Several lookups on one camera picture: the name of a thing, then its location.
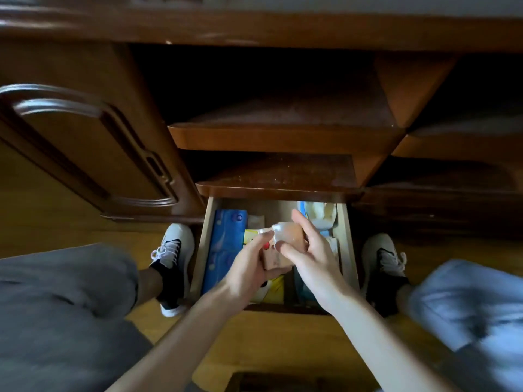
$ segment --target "open drawer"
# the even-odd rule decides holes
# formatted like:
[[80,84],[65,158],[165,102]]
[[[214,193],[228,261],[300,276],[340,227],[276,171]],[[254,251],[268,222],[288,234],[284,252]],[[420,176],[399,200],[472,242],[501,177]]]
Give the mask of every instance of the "open drawer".
[[[209,197],[201,239],[196,254],[196,263],[194,264],[189,299],[195,302],[201,295],[216,209],[242,209],[247,210],[249,215],[264,215],[265,227],[270,227],[278,222],[291,221],[291,211],[296,207],[297,202],[295,201],[267,201]],[[340,269],[342,270],[343,277],[347,283],[352,287],[359,289],[347,205],[344,203],[337,203],[336,207],[337,220],[332,230],[332,236],[336,237],[338,240]],[[293,269],[284,276],[283,304],[250,304],[247,309],[308,314],[325,313],[317,306],[300,303],[294,286],[294,272],[295,270]]]

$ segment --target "wooden floor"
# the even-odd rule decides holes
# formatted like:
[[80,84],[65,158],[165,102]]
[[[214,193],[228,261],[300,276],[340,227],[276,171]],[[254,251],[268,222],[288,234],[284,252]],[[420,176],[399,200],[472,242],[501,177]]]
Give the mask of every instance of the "wooden floor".
[[[129,251],[145,268],[166,225],[113,223],[5,145],[0,145],[0,257],[105,242]],[[458,237],[396,239],[409,258],[407,274],[419,283],[448,258],[466,258],[523,275],[523,243]],[[175,322],[156,302],[129,315],[152,341]],[[437,361],[445,348],[405,317],[391,326],[420,355]],[[376,382],[332,317],[244,312],[226,325],[194,380],[223,391],[239,370],[325,377],[345,390],[373,390]]]

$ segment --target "cabinet door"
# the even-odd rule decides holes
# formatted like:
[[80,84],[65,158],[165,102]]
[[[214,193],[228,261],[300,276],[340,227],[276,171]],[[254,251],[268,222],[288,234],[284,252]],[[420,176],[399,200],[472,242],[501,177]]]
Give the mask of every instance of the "cabinet door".
[[126,49],[3,42],[0,135],[109,216],[198,216],[202,200]]

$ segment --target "blue box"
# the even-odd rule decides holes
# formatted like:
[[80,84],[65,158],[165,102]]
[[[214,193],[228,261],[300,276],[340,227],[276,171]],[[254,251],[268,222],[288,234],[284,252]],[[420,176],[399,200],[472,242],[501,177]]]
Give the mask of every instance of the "blue box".
[[246,210],[216,210],[201,294],[211,290],[227,275],[236,255],[243,248],[245,228]]

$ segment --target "sneaker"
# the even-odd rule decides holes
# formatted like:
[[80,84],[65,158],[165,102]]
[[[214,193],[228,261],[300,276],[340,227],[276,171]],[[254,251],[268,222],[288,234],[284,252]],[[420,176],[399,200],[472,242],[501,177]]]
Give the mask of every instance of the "sneaker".
[[176,316],[186,310],[177,301],[189,294],[187,267],[193,253],[194,237],[190,228],[174,223],[167,228],[162,244],[151,253],[153,261],[149,267],[157,270],[164,281],[157,297],[163,316]]
[[382,316],[397,313],[396,292],[409,283],[405,276],[407,256],[396,247],[387,234],[377,234],[365,242],[361,251],[365,280],[361,294]]

